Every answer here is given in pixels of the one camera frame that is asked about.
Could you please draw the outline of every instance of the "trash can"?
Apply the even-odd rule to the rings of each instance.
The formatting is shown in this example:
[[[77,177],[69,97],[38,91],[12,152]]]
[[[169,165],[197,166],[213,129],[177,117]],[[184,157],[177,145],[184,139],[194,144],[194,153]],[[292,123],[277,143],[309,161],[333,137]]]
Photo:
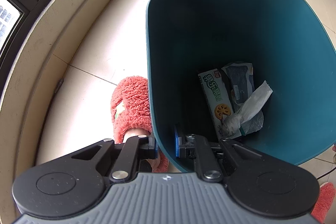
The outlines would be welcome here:
[[[154,135],[175,157],[174,125],[218,141],[198,72],[250,62],[273,94],[259,132],[244,144],[292,164],[336,141],[336,54],[305,0],[150,0],[147,58]]]

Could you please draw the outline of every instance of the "window glass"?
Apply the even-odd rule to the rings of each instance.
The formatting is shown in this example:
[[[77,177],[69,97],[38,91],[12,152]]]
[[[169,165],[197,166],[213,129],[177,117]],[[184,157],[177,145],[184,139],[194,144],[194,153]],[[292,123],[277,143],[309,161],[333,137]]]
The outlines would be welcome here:
[[[0,48],[20,17],[20,12],[7,0],[0,0]]]

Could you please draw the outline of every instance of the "biscuit picture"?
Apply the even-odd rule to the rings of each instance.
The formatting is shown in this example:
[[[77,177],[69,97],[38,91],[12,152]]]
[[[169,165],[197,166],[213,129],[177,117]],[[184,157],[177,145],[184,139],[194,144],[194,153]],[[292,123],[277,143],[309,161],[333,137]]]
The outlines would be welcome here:
[[[215,116],[217,119],[222,120],[223,115],[231,115],[231,109],[226,104],[219,104],[215,108]]]

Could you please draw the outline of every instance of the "beige floor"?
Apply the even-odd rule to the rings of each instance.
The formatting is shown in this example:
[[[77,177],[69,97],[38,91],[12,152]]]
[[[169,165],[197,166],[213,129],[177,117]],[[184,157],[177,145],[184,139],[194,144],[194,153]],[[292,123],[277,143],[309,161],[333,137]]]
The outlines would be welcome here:
[[[110,98],[124,77],[147,77],[145,11],[149,0],[112,0],[69,67],[49,113],[38,163],[112,137]],[[336,0],[306,0],[336,45]],[[315,176],[331,170],[331,149],[302,165]],[[320,180],[336,185],[336,171]],[[326,224],[336,222],[336,202]]]

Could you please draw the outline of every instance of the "slipper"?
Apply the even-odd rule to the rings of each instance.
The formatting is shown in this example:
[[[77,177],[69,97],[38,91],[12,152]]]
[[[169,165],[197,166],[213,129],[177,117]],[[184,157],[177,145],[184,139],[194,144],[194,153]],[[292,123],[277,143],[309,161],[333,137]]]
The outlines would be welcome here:
[[[121,80],[112,94],[111,115],[115,143],[122,143],[126,131],[131,128],[141,128],[149,135],[152,131],[152,120],[148,80],[141,76],[131,76]],[[167,172],[169,161],[161,150],[159,154],[160,163],[152,172]]]
[[[334,201],[335,194],[336,190],[331,182],[323,183],[320,186],[319,198],[311,212],[311,215],[320,223],[324,222],[327,212]]]

